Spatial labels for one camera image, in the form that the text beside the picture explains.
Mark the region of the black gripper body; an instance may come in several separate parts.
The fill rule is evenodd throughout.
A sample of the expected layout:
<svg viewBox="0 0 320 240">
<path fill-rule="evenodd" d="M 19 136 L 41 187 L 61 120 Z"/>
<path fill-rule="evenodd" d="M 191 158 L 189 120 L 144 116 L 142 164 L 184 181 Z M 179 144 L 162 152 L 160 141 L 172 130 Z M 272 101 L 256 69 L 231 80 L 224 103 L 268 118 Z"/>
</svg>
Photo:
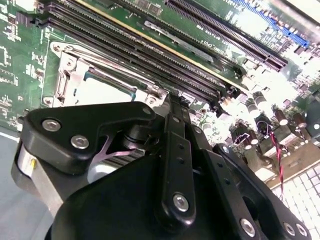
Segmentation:
<svg viewBox="0 0 320 240">
<path fill-rule="evenodd" d="M 214 194 L 190 156 L 142 157 L 73 193 L 53 240 L 223 240 Z"/>
</svg>

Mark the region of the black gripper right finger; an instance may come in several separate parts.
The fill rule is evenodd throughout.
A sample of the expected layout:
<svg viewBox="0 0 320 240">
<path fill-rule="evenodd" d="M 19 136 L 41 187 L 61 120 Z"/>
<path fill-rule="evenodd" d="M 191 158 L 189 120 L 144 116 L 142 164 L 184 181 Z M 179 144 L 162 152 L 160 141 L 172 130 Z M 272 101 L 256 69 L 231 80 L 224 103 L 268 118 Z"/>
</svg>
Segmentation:
<svg viewBox="0 0 320 240">
<path fill-rule="evenodd" d="M 191 124 L 189 108 L 181 107 L 194 163 L 213 197 L 208 204 L 224 240 L 310 240 L 310 231 L 231 149 L 209 145 L 203 131 Z"/>
</svg>

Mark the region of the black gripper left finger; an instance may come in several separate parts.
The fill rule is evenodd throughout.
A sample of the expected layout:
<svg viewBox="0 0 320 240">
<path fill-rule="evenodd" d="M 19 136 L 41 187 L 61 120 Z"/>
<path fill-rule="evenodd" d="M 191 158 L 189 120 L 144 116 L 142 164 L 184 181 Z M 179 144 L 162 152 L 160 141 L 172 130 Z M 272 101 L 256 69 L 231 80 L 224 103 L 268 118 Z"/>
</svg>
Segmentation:
<svg viewBox="0 0 320 240">
<path fill-rule="evenodd" d="M 56 224 L 113 228 L 155 216 L 166 228 L 196 217 L 187 108 L 168 95 L 169 112 L 143 102 L 36 109 L 23 120 L 21 149 L 38 161 L 31 179 L 61 193 Z"/>
</svg>

